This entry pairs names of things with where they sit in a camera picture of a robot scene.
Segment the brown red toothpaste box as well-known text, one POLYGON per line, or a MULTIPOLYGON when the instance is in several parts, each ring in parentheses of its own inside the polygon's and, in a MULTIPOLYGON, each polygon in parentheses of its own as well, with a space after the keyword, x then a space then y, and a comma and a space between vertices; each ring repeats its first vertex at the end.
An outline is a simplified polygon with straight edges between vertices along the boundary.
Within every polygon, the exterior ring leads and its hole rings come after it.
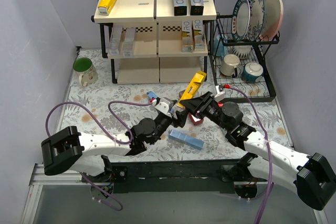
MULTIPOLYGON (((179 92, 179 98, 182 97, 183 93, 184 93, 185 90, 182 90, 179 92)), ((188 117, 190 119, 190 121, 192 122, 193 125, 200 125, 204 122, 204 119, 199 119, 199 118, 196 118, 195 116, 193 116, 192 114, 188 114, 188 117)))

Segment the small yellow box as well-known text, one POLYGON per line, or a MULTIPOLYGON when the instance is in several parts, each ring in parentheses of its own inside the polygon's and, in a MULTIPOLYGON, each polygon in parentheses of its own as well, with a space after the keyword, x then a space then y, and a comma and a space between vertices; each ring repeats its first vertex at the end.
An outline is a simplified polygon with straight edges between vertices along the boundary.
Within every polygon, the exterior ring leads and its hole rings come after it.
POLYGON ((192 80, 190 81, 190 83, 188 84, 182 96, 180 97, 180 100, 177 106, 179 106, 180 108, 183 108, 181 101, 192 99, 194 95, 197 93, 197 91, 199 90, 202 83, 204 82, 205 78, 206 78, 205 72, 202 72, 202 71, 197 72, 192 78, 192 80))

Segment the light blue toothpaste box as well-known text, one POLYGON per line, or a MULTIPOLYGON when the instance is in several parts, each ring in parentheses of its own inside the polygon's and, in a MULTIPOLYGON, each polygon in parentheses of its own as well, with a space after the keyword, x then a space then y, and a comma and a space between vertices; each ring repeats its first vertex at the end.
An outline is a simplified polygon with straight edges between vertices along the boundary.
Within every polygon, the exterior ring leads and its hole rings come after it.
POLYGON ((158 96, 153 91, 149 91, 146 94, 148 96, 149 101, 153 101, 158 98, 158 96))

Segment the silver RO toothpaste box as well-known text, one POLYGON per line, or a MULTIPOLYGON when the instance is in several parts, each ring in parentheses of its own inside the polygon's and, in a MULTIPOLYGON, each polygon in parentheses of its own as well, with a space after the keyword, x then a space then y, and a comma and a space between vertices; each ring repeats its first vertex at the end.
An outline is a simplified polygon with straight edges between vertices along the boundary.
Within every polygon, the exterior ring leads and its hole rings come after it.
POLYGON ((201 20, 193 21, 193 39, 195 51, 204 51, 206 49, 203 22, 201 20))

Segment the silver white toothpaste box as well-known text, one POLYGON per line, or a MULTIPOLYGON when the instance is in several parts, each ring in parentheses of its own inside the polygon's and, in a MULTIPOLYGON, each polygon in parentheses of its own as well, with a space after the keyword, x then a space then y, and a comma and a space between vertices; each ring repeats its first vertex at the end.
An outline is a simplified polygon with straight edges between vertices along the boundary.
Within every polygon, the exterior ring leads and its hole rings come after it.
POLYGON ((136 36, 136 28, 127 28, 125 32, 122 55, 124 58, 132 58, 134 55, 134 40, 136 36))

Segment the silver striped toothpaste box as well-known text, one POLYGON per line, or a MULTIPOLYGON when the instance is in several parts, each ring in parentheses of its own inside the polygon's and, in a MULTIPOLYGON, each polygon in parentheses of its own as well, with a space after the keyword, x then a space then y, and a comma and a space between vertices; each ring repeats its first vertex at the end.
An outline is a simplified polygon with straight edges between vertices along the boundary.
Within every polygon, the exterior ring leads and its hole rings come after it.
POLYGON ((123 32, 122 25, 113 25, 110 43, 109 43, 109 53, 111 55, 119 55, 121 51, 121 36, 123 32))

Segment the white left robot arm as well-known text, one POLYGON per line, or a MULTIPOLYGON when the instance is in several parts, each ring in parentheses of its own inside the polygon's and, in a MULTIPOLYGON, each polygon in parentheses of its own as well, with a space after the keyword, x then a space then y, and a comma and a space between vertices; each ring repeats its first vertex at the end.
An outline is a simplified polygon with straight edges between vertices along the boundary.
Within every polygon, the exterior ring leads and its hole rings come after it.
POLYGON ((176 115, 174 118, 160 112, 155 119, 144 118, 130 132, 112 137, 81 133, 76 126, 68 126, 42 141, 44 173, 54 176, 74 170, 106 182, 112 175, 108 156, 135 156, 145 152, 148 145, 161 139, 170 125, 185 125, 187 112, 178 111, 176 115))

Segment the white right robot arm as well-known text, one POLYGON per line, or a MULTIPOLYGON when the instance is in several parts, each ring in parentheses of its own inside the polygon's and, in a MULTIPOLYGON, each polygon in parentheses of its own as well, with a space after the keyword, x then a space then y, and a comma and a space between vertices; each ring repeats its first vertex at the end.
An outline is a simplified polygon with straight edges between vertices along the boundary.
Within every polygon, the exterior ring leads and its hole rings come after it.
POLYGON ((242 180, 248 181, 253 177, 268 179, 268 174, 263 174, 261 169, 260 161, 264 159, 272 162, 272 180, 295 191, 309 207, 323 210, 334 195, 335 173, 323 155, 299 153, 267 140, 265 135, 243 122, 243 113, 237 103, 218 105, 211 92, 180 103, 192 115, 207 117, 225 129, 225 137, 231 145, 254 155, 251 162, 237 168, 242 180))

